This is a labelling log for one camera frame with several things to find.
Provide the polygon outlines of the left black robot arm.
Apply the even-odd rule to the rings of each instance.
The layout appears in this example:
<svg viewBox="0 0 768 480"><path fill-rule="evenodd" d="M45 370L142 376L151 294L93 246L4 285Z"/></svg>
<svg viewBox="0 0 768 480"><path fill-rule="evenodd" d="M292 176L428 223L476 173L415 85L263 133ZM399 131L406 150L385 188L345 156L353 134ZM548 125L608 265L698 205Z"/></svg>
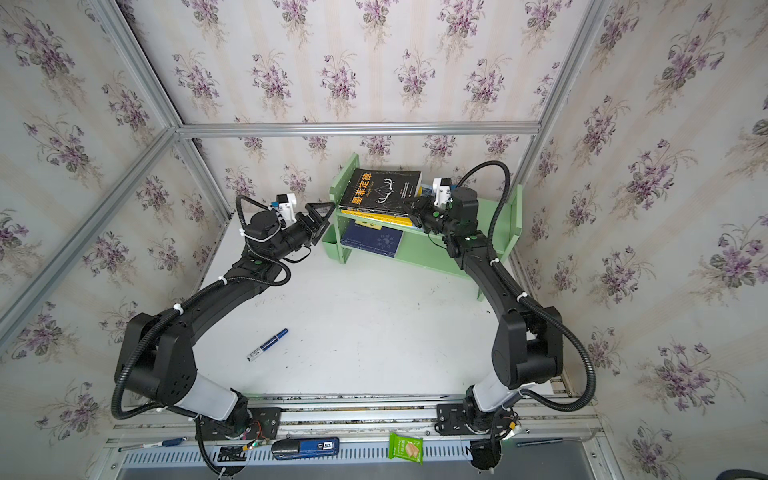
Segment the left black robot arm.
<svg viewBox="0 0 768 480"><path fill-rule="evenodd" d="M319 243L336 206L309 203L301 212L284 214L244 195L235 204L243 247L230 269L183 302L127 323L110 403L114 419L162 408L235 428L247 423L245 396L200 374L194 347L241 304L286 285L292 277L290 254Z"/></svg>

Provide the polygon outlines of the green snack packet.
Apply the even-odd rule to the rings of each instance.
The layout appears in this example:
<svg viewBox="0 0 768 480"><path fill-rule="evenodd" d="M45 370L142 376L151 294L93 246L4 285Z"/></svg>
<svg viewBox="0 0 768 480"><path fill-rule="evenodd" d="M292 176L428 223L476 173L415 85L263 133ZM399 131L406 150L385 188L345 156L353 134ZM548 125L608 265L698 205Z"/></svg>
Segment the green snack packet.
<svg viewBox="0 0 768 480"><path fill-rule="evenodd" d="M387 458L401 459L422 465L424 442L421 438L407 437L391 432L388 439Z"/></svg>

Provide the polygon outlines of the green two-tier shelf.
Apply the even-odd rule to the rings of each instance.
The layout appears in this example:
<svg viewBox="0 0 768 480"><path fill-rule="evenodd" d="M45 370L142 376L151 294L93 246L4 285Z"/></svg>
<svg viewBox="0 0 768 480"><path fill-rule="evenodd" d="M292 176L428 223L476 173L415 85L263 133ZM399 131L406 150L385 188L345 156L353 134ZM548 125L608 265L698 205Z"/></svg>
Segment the green two-tier shelf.
<svg viewBox="0 0 768 480"><path fill-rule="evenodd" d="M331 184L330 199L336 204L333 222L322 242L327 254L345 263L352 250L341 244L342 235L351 221L377 224L403 232L396 256L398 261L425 267L459 277L471 277L486 271L490 265L502 265L522 232L522 188L512 184L507 170L502 172L504 187L498 202L480 199L467 181L453 184L451 215L456 222L455 236L427 234L418 227L408 228L376 220L357 218L341 212L339 201L353 171L361 168L358 155L349 162ZM432 186L405 203L410 219L410 204L414 199L433 199Z"/></svg>

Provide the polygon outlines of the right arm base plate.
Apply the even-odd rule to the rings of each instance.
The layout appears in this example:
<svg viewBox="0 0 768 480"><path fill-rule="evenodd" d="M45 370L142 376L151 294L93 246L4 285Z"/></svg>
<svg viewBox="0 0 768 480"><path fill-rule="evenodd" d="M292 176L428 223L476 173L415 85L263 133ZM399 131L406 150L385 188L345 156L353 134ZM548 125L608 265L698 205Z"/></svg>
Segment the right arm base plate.
<svg viewBox="0 0 768 480"><path fill-rule="evenodd" d="M434 430L440 436L487 435L493 432L504 437L518 433L520 423L512 411L482 412L460 402L451 402L436 406Z"/></svg>

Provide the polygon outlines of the blue black device on rail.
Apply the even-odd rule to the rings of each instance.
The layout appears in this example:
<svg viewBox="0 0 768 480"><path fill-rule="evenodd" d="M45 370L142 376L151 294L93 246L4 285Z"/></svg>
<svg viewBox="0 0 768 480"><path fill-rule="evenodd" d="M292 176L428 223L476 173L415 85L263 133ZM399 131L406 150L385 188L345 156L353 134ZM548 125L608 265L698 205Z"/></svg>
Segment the blue black device on rail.
<svg viewBox="0 0 768 480"><path fill-rule="evenodd" d="M336 456L340 451L337 437L290 438L275 442L271 453L277 461Z"/></svg>

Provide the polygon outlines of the navy book yellow label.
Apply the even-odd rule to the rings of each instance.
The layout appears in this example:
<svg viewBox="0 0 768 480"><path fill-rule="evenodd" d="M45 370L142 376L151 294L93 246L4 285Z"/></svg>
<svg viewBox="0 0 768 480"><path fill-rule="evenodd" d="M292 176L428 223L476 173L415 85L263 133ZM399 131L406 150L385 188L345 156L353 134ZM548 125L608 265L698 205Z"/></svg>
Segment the navy book yellow label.
<svg viewBox="0 0 768 480"><path fill-rule="evenodd" d="M351 221L342 235L341 244L348 248L394 258L403 232L389 227Z"/></svg>

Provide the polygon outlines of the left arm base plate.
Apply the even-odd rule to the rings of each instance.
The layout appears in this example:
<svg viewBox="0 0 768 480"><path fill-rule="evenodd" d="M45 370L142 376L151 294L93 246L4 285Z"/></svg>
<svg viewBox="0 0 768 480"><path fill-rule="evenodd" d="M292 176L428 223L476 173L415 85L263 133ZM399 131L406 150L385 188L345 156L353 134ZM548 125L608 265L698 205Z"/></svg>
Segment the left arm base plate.
<svg viewBox="0 0 768 480"><path fill-rule="evenodd" d="M277 438L283 410L278 407L248 408L237 427L203 417L196 438L213 441L272 441Z"/></svg>

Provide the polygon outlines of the black book with antlers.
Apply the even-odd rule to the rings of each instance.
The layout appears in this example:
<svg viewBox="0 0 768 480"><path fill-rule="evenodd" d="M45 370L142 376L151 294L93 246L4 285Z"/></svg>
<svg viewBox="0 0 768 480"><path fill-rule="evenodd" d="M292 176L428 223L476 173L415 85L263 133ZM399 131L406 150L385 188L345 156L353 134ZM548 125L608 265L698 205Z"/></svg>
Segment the black book with antlers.
<svg viewBox="0 0 768 480"><path fill-rule="evenodd" d="M404 217L405 203L421 189L420 171L357 168L339 201L342 209Z"/></svg>

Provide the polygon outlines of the blue screwdriver on rail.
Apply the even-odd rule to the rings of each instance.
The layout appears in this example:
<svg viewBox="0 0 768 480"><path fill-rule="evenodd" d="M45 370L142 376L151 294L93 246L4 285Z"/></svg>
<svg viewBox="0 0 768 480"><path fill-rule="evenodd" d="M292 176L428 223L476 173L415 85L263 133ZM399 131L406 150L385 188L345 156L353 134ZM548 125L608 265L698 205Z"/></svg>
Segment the blue screwdriver on rail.
<svg viewBox="0 0 768 480"><path fill-rule="evenodd" d="M132 450L151 449L151 448L176 447L184 443L186 440L187 440L187 437L178 437L178 438L166 439L166 440L157 441L157 442L123 446L123 447L119 447L118 451L124 452L124 451L132 451Z"/></svg>

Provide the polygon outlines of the blue white marker pen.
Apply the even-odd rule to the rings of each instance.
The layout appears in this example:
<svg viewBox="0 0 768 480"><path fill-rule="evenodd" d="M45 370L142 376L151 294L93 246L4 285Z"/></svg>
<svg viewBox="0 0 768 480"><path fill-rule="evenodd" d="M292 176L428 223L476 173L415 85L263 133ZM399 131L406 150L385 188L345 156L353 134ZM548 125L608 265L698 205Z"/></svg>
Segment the blue white marker pen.
<svg viewBox="0 0 768 480"><path fill-rule="evenodd" d="M263 354L265 351L270 349L274 344L276 344L281 338L283 338L288 333L288 329L284 328L280 332L276 333L269 339L267 339L262 345L254 349L252 352L250 352L246 356L246 360L248 362L251 362L258 358L261 354Z"/></svg>

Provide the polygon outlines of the yellow cartoon book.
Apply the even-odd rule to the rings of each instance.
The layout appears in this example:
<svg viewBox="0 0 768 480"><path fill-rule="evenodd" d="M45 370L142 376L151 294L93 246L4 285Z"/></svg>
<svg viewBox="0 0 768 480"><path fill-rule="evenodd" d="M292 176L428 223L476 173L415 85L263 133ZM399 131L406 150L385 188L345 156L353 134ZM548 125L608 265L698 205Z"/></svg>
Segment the yellow cartoon book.
<svg viewBox="0 0 768 480"><path fill-rule="evenodd" d="M370 212L363 212L363 211L354 211L349 209L342 209L341 212L345 215L351 215L357 218L363 218L367 220L376 220L376 221L381 221L387 224L400 225L408 228L414 227L413 222L408 217L370 213Z"/></svg>

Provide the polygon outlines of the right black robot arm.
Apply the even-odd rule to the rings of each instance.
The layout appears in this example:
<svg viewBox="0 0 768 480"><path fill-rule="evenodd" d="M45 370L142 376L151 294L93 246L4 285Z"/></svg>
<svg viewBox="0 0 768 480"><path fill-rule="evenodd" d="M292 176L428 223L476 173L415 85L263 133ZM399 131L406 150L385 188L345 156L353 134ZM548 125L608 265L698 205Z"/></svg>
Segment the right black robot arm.
<svg viewBox="0 0 768 480"><path fill-rule="evenodd" d="M493 244L498 221L512 192L511 172L501 161L491 160L470 169L475 174L498 167L503 174L500 201L487 229L479 222L479 199L463 176L456 185L439 183L431 194L405 201L413 224L425 234L440 235L448 256L478 286L497 318L491 350L492 372L468 388L463 400L466 427L497 439L512 430L513 406L533 399L556 412L576 412L587 407L597 390L597 374L587 348L564 325L559 312L543 307L511 275ZM580 396L558 403L533 390L561 374L564 346L569 342L581 358L586 385Z"/></svg>

